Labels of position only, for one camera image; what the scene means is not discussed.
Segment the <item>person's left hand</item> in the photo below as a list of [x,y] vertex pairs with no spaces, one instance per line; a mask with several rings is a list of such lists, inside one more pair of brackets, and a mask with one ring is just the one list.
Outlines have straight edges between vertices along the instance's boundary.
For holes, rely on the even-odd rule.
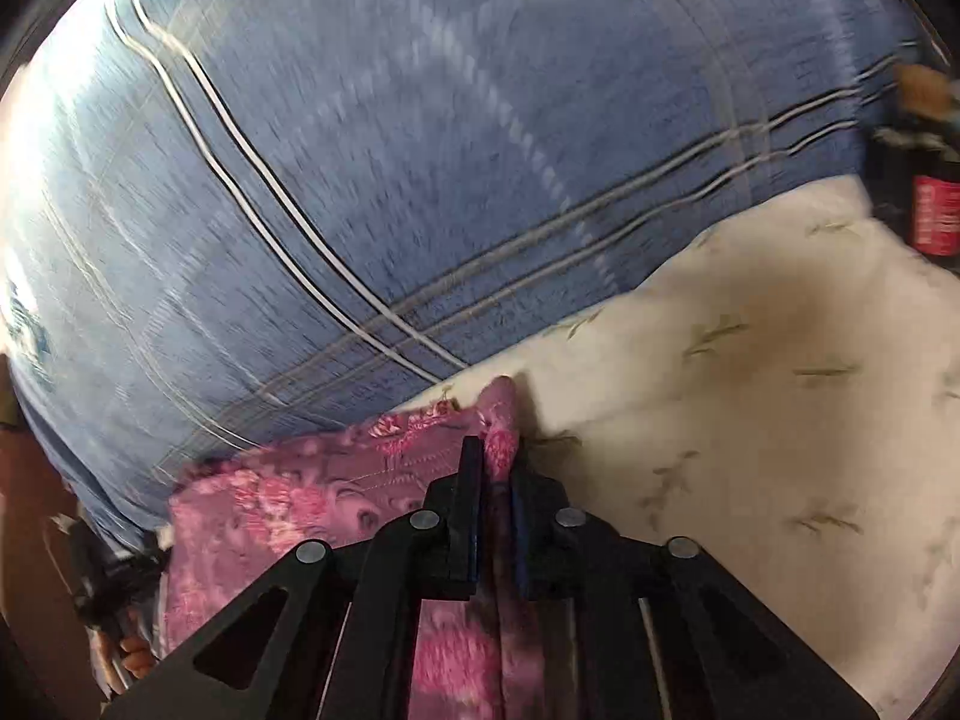
[[148,642],[138,635],[126,637],[114,644],[103,631],[94,631],[91,637],[93,660],[99,674],[114,691],[124,690],[126,679],[142,679],[155,668],[156,658]]

